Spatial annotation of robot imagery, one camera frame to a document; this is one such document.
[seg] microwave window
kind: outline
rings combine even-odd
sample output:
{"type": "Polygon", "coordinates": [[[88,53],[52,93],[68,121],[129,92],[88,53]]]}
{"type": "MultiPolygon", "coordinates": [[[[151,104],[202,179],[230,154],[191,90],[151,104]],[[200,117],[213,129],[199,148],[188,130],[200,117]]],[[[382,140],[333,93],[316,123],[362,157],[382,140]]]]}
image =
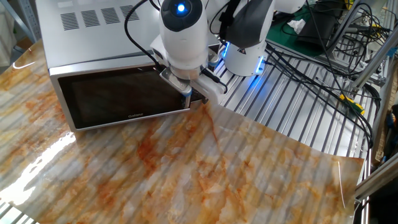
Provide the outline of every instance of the microwave window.
{"type": "Polygon", "coordinates": [[[72,95],[65,96],[65,99],[76,128],[183,109],[185,98],[164,82],[156,71],[126,72],[59,79],[61,88],[68,88],[68,95],[72,95]]]}

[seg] microwave oven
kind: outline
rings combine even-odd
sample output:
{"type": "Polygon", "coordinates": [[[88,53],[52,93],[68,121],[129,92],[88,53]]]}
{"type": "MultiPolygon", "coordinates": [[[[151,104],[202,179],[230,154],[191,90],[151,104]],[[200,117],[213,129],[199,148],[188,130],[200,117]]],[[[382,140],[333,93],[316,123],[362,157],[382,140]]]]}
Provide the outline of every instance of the microwave oven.
{"type": "MultiPolygon", "coordinates": [[[[183,96],[124,33],[135,0],[36,0],[50,80],[72,131],[189,110],[201,95],[183,96]]],[[[134,40],[150,50],[159,12],[143,4],[129,21],[134,40]]],[[[216,38],[210,37],[213,45],[216,38]]]]}

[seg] blue led light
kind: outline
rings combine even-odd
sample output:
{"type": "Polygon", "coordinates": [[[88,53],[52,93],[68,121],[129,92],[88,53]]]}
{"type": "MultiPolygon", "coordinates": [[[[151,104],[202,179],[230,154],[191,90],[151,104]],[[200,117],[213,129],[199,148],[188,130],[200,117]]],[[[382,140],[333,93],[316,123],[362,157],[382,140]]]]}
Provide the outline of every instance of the blue led light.
{"type": "Polygon", "coordinates": [[[225,50],[224,50],[223,57],[225,57],[226,51],[228,50],[228,47],[229,47],[229,42],[226,44],[226,48],[225,48],[225,50]]]}
{"type": "Polygon", "coordinates": [[[184,6],[183,4],[178,4],[177,10],[178,10],[179,12],[183,12],[183,11],[185,10],[185,6],[184,6]]]}
{"type": "Polygon", "coordinates": [[[261,56],[259,63],[257,64],[257,68],[256,68],[256,73],[261,73],[262,71],[260,71],[260,67],[262,64],[262,59],[264,59],[264,56],[261,56]]]}

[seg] marble pattern sheet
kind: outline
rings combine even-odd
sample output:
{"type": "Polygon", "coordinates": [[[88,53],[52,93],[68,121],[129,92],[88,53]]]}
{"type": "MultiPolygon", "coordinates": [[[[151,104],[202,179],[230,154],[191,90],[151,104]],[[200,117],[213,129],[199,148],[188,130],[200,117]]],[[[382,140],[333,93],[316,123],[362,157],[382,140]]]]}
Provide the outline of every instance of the marble pattern sheet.
{"type": "Polygon", "coordinates": [[[73,133],[42,43],[0,75],[0,198],[44,223],[349,223],[362,159],[218,105],[73,133]]]}

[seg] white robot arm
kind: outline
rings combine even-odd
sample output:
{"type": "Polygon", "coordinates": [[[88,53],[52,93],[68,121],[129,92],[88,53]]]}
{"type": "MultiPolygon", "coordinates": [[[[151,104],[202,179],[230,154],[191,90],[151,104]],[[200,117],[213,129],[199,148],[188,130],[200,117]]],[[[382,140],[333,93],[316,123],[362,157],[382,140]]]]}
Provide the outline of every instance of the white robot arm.
{"type": "Polygon", "coordinates": [[[274,10],[294,12],[304,1],[165,0],[159,13],[160,35],[151,44],[157,60],[167,67],[160,76],[184,95],[194,87],[213,103],[221,103],[226,87],[207,69],[209,30],[230,48],[245,49],[243,59],[234,58],[235,50],[226,55],[226,66],[235,60],[255,66],[264,53],[274,10]]]}

